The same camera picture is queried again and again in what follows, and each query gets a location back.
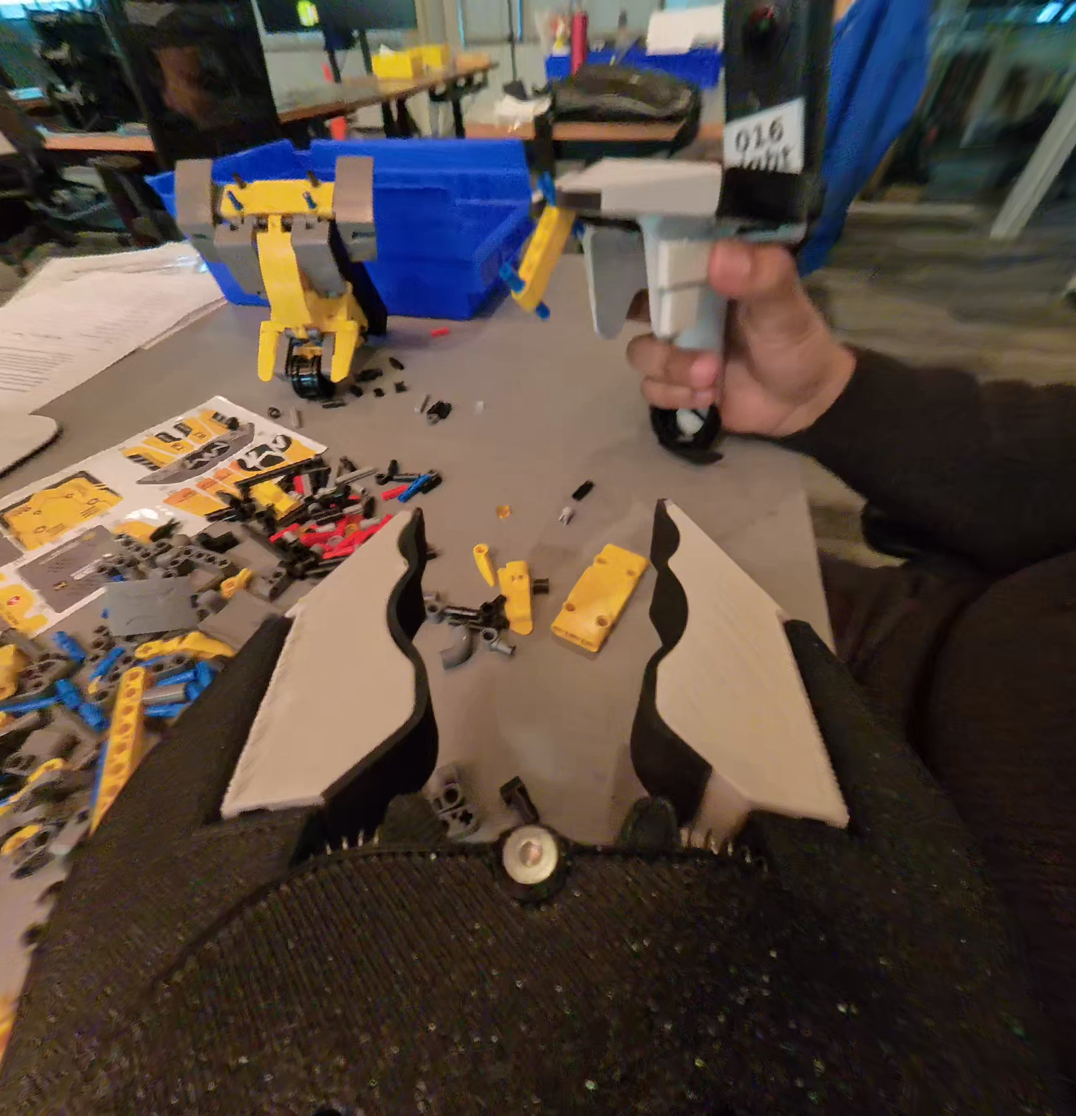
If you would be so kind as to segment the blue cloth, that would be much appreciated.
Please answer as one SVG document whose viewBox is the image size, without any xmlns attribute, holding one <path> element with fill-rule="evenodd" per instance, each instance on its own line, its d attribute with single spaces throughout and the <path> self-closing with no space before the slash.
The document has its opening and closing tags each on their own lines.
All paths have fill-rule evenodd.
<svg viewBox="0 0 1076 1116">
<path fill-rule="evenodd" d="M 830 54 L 824 204 L 798 257 L 826 264 L 848 209 L 918 110 L 931 55 L 931 1 L 858 1 L 836 22 Z"/>
</svg>

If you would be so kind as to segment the scattered small black pins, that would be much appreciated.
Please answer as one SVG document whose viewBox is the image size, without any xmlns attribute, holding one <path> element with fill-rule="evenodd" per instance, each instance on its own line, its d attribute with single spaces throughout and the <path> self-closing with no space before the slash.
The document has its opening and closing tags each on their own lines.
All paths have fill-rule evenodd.
<svg viewBox="0 0 1076 1116">
<path fill-rule="evenodd" d="M 294 429 L 302 429 L 308 407 L 321 411 L 338 411 L 350 403 L 364 398 L 387 398 L 409 392 L 406 381 L 388 381 L 388 371 L 403 373 L 406 367 L 401 360 L 390 357 L 384 364 L 367 365 L 361 371 L 352 371 L 346 381 L 333 381 L 324 367 L 318 347 L 304 347 L 289 353 L 285 359 L 282 379 L 294 391 L 298 403 L 294 406 L 270 406 L 270 420 L 284 421 Z"/>
</svg>

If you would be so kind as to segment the black monitor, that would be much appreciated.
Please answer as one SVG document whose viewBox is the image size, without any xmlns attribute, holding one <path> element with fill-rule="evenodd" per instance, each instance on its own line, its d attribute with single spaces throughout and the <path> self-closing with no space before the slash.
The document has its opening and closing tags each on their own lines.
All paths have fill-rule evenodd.
<svg viewBox="0 0 1076 1116">
<path fill-rule="evenodd" d="M 250 1 L 106 1 L 162 169 L 284 138 Z"/>
</svg>

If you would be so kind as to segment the yellow beam with blue pins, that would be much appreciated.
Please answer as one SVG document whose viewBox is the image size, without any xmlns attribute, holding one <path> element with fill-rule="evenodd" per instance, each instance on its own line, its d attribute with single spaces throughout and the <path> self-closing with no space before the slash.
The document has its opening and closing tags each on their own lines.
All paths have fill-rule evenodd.
<svg viewBox="0 0 1076 1116">
<path fill-rule="evenodd" d="M 542 321 L 550 317 L 545 294 L 567 242 L 571 240 L 576 220 L 576 211 L 547 204 L 538 217 L 520 263 L 505 263 L 500 269 L 500 278 L 516 304 Z"/>
</svg>

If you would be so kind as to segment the yellow grey sticker sheet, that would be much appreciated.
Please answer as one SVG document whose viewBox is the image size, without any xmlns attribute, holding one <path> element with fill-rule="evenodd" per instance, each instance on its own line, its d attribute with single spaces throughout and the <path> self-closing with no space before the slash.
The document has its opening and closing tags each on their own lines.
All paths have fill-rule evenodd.
<svg viewBox="0 0 1076 1116">
<path fill-rule="evenodd" d="M 0 499 L 0 629 L 33 636 L 97 596 L 121 542 L 196 536 L 238 483 L 326 446 L 215 396 Z"/>
</svg>

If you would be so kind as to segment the pile of loose building pieces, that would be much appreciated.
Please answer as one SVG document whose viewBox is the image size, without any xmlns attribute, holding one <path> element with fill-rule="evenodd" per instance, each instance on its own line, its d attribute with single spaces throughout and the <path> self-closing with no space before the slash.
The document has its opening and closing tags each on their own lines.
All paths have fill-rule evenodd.
<svg viewBox="0 0 1076 1116">
<path fill-rule="evenodd" d="M 308 575 L 324 580 L 407 508 L 417 507 L 343 538 L 352 548 L 332 559 L 309 552 Z M 284 615 L 249 588 L 225 597 L 242 569 L 199 547 L 124 540 L 109 557 L 100 573 L 153 575 L 105 586 L 96 637 L 111 650 L 96 642 L 81 663 L 66 652 L 26 660 L 37 679 L 44 666 L 58 670 L 49 692 L 0 700 L 9 716 L 0 729 L 0 877 L 46 870 L 85 843 L 98 863 L 127 846 L 148 847 L 153 859 L 195 848 L 218 863 L 248 862 L 281 840 L 290 850 L 339 841 L 305 809 L 220 812 L 300 600 Z"/>
</svg>

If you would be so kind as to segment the black fabric bag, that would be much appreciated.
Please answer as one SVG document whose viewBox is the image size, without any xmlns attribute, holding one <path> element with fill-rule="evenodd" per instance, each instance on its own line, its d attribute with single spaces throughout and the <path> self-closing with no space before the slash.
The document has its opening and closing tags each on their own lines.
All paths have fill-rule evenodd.
<svg viewBox="0 0 1076 1116">
<path fill-rule="evenodd" d="M 550 84 L 550 124 L 669 124 L 695 133 L 702 97 L 696 84 L 667 73 L 584 65 Z"/>
</svg>

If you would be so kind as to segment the yellow angled panel piece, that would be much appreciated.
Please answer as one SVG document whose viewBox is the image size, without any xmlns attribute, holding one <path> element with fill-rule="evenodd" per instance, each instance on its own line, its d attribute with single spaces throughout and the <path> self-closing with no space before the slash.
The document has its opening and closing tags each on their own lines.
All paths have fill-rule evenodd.
<svg viewBox="0 0 1076 1116">
<path fill-rule="evenodd" d="M 534 631 L 532 585 L 528 562 L 513 560 L 498 571 L 499 591 L 503 596 L 503 614 L 509 629 L 520 636 Z"/>
</svg>

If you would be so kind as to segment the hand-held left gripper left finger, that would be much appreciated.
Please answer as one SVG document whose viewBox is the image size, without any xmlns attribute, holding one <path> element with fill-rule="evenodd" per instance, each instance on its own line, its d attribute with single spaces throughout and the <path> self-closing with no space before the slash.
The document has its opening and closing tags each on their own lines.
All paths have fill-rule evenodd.
<svg viewBox="0 0 1076 1116">
<path fill-rule="evenodd" d="M 407 508 L 308 593 L 221 802 L 225 819 L 308 810 L 354 841 L 439 758 L 427 668 L 424 517 Z"/>
</svg>

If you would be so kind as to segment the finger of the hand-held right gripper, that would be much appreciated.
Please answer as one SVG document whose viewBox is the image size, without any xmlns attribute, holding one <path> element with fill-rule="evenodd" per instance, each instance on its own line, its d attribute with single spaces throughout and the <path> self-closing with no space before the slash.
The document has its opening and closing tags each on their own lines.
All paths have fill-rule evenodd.
<svg viewBox="0 0 1076 1116">
<path fill-rule="evenodd" d="M 599 160 L 555 181 L 551 205 L 582 220 L 659 217 L 715 227 L 723 167 L 701 160 Z"/>
</svg>

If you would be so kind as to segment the grey holed connector piece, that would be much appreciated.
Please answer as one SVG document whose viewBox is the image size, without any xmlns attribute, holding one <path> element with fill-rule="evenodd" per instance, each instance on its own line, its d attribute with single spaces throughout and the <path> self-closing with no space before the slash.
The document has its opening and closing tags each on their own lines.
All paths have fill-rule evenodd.
<svg viewBox="0 0 1076 1116">
<path fill-rule="evenodd" d="M 480 811 L 475 808 L 463 771 L 458 764 L 439 767 L 431 775 L 424 796 L 434 816 L 446 826 L 446 837 L 451 840 L 465 839 L 481 828 Z"/>
</svg>

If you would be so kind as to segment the white paper sheets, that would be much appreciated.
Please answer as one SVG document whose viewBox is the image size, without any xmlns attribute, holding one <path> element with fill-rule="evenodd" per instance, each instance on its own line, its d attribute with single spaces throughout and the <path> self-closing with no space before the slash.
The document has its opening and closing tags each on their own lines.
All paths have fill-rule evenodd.
<svg viewBox="0 0 1076 1116">
<path fill-rule="evenodd" d="M 49 260 L 0 308 L 0 412 L 37 412 L 224 302 L 189 244 Z"/>
</svg>

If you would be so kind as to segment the black cross connector piece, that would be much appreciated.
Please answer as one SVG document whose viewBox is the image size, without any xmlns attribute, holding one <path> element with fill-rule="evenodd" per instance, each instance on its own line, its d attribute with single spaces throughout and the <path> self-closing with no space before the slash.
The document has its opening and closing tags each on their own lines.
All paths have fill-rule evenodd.
<svg viewBox="0 0 1076 1116">
<path fill-rule="evenodd" d="M 452 629 L 467 626 L 475 631 L 475 648 L 481 646 L 507 660 L 513 657 L 516 648 L 507 636 L 510 629 L 505 620 L 503 596 L 500 593 L 475 607 L 450 604 L 439 593 L 423 593 L 423 609 L 425 618 L 435 624 L 446 624 Z"/>
</svg>

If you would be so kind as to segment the yellow grey brick model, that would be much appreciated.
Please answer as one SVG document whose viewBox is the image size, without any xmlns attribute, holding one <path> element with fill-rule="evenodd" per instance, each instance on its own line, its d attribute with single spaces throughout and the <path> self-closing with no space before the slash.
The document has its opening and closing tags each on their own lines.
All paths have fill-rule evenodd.
<svg viewBox="0 0 1076 1116">
<path fill-rule="evenodd" d="M 367 264 L 378 254 L 374 160 L 343 155 L 332 177 L 242 177 L 218 184 L 213 160 L 180 160 L 175 220 L 203 262 L 224 268 L 241 290 L 265 298 L 257 374 L 284 377 L 301 400 L 328 403 L 350 377 L 366 338 L 390 312 Z"/>
</svg>

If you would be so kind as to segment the blue storage bin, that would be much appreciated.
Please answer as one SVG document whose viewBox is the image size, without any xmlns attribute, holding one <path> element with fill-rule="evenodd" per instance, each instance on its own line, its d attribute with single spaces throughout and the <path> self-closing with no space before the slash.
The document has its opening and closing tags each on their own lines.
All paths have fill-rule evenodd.
<svg viewBox="0 0 1076 1116">
<path fill-rule="evenodd" d="M 390 314 L 463 321 L 503 294 L 500 269 L 532 229 L 519 141 L 279 141 L 217 158 L 212 177 L 330 181 L 342 156 L 374 160 L 378 258 L 367 271 Z"/>
<path fill-rule="evenodd" d="M 665 74 L 709 92 L 720 85 L 723 55 L 718 49 L 702 47 L 684 52 L 649 52 L 644 46 L 635 44 L 623 52 L 615 49 L 590 50 L 586 62 Z"/>
</svg>

